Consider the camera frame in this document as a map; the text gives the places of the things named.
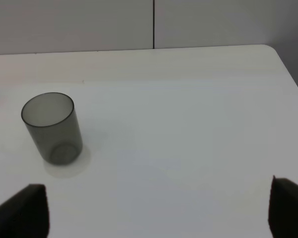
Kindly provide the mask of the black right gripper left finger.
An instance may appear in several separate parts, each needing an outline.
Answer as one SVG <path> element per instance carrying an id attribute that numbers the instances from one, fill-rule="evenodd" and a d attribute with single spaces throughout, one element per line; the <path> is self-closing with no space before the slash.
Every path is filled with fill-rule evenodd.
<path id="1" fill-rule="evenodd" d="M 0 205 L 0 238 L 46 238 L 50 215 L 46 187 L 30 184 Z"/>

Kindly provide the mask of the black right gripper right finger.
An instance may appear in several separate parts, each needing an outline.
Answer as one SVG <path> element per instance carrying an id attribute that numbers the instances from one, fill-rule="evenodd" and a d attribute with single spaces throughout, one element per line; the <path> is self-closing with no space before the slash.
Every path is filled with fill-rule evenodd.
<path id="1" fill-rule="evenodd" d="M 268 224 L 274 238 L 298 238 L 298 185 L 273 177 Z"/>

